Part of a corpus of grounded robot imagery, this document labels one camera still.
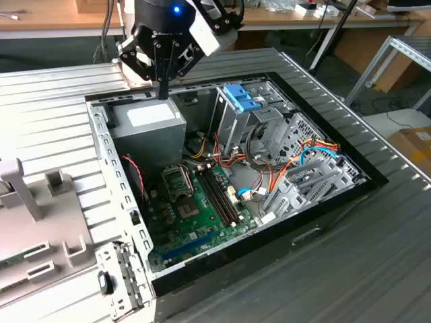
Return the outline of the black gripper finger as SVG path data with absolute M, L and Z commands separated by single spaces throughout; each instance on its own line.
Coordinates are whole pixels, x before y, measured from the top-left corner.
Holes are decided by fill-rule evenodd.
M 174 39 L 168 56 L 164 74 L 164 99 L 168 99 L 169 82 L 185 76 L 203 58 L 199 45 L 187 38 L 185 41 Z
M 122 42 L 117 43 L 119 58 L 123 65 L 127 66 L 134 74 L 143 81 L 158 83 L 158 99 L 164 99 L 164 72 L 158 66 L 157 45 L 159 43 L 150 41 L 149 53 L 154 54 L 154 59 L 142 51 L 134 36 L 130 36 Z

